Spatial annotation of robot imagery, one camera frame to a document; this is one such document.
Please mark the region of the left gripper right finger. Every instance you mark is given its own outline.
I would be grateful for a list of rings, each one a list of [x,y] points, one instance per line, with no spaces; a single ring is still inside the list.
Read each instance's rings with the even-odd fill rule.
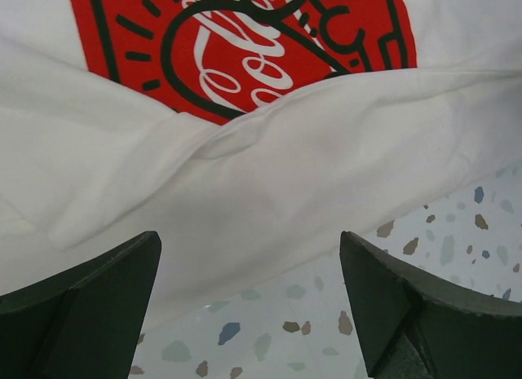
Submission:
[[[403,262],[352,232],[340,262],[372,378],[519,378],[521,305]]]

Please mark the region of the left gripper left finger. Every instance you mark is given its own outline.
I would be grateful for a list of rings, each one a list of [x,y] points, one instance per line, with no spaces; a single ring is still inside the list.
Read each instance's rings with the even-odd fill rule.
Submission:
[[[146,231],[107,253],[1,297],[1,376],[126,378],[161,240]]]

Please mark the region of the white t shirt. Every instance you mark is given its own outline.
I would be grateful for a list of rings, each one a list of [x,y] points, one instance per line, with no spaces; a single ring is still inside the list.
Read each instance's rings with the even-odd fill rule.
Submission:
[[[521,0],[1,0],[1,291],[143,231],[152,327],[521,156]]]

